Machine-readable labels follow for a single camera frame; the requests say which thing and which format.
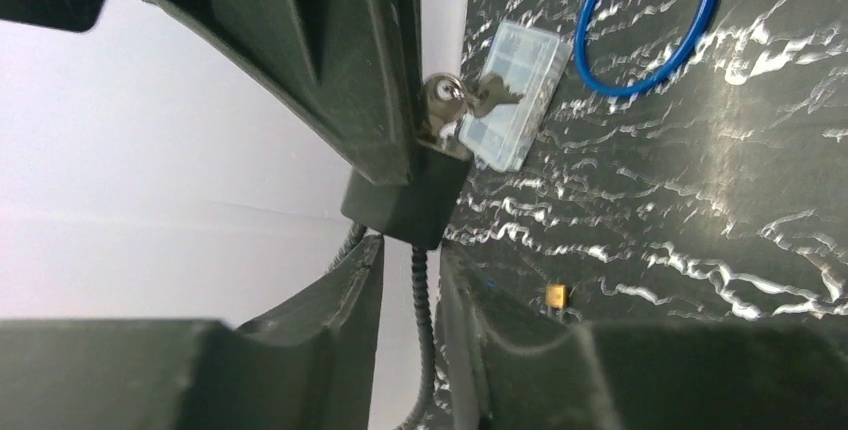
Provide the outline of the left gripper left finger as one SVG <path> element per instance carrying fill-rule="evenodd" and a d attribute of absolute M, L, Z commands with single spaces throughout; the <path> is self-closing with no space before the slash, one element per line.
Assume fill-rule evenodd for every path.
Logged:
<path fill-rule="evenodd" d="M 364 429 L 384 240 L 237 328 L 211 319 L 5 320 L 5 429 Z"/>

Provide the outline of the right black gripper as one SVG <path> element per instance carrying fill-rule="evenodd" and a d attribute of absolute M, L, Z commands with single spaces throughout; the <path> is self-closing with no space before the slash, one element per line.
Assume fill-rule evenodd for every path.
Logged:
<path fill-rule="evenodd" d="M 1 0 L 1 20 L 83 33 L 97 23 L 106 0 Z"/>

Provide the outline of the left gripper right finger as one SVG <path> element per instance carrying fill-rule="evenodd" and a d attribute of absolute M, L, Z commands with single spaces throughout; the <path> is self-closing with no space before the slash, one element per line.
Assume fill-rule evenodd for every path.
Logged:
<path fill-rule="evenodd" d="M 796 322 L 563 324 L 440 255 L 457 429 L 843 429 L 847 329 Z"/>

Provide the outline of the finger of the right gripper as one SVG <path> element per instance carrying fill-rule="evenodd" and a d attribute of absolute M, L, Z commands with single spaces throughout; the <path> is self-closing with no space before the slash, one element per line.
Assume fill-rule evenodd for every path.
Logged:
<path fill-rule="evenodd" d="M 141 0 L 208 42 L 368 181 L 408 183 L 423 111 L 420 0 Z"/>

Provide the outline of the small silver lock key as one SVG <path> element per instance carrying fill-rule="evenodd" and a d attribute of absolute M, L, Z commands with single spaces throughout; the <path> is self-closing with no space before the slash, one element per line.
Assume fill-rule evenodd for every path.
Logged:
<path fill-rule="evenodd" d="M 474 118 L 482 119 L 498 105 L 518 104 L 523 97 L 522 93 L 513 92 L 501 75 L 487 73 L 479 79 L 477 86 L 466 98 L 466 102 L 468 112 Z"/>

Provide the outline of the black cable padlock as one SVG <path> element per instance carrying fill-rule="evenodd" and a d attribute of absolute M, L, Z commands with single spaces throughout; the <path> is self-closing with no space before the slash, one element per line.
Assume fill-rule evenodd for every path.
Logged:
<path fill-rule="evenodd" d="M 354 171 L 348 182 L 342 213 L 351 220 L 348 233 L 331 265 L 336 266 L 369 230 L 411 247 L 411 292 L 420 376 L 415 401 L 398 429 L 415 429 L 425 420 L 436 387 L 437 348 L 430 307 L 428 253 L 436 250 L 464 185 L 470 161 L 455 140 L 443 135 L 471 107 L 471 92 L 458 76 L 435 73 L 424 81 L 420 172 L 403 185 L 376 185 Z"/>

